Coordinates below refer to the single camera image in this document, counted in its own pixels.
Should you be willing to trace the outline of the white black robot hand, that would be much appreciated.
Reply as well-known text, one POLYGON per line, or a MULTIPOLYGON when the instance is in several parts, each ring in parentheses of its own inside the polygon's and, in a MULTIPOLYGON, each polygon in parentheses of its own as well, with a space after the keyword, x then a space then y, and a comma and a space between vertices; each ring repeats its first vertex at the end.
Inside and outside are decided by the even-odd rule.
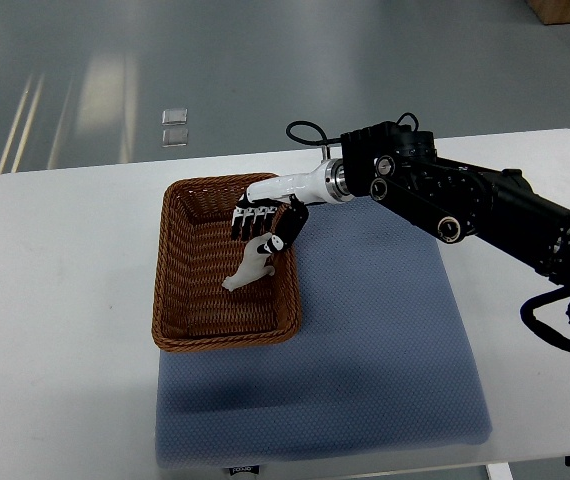
POLYGON ((231 238, 249 241, 268 235, 257 248, 261 254, 289 249, 309 217, 308 207, 349 202, 341 159, 329 159, 309 173, 277 176, 252 183, 237 201, 231 238))

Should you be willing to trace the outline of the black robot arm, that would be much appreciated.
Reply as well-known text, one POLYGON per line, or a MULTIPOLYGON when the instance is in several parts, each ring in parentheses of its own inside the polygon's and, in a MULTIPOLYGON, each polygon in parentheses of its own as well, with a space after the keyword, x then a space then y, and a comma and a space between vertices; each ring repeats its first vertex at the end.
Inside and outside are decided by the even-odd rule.
POLYGON ((519 169, 440 157, 433 133, 410 112, 314 143, 341 146, 342 171, 329 181, 339 192, 369 196, 446 244, 476 236, 556 284, 527 300, 520 316, 540 339, 570 353, 569 208, 536 194, 519 169))

